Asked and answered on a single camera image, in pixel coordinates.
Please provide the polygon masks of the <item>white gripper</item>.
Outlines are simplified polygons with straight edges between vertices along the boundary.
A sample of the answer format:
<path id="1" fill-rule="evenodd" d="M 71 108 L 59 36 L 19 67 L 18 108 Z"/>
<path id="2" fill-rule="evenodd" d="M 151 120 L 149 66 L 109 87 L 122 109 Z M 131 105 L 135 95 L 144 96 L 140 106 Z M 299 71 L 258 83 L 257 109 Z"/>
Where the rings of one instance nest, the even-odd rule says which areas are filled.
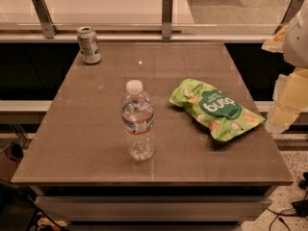
<path id="1" fill-rule="evenodd" d="M 265 123 L 269 133 L 280 134 L 308 107 L 308 8 L 302 7 L 288 26 L 263 43 L 262 49 L 284 52 L 284 60 L 296 67 L 289 76 L 278 76 Z"/>

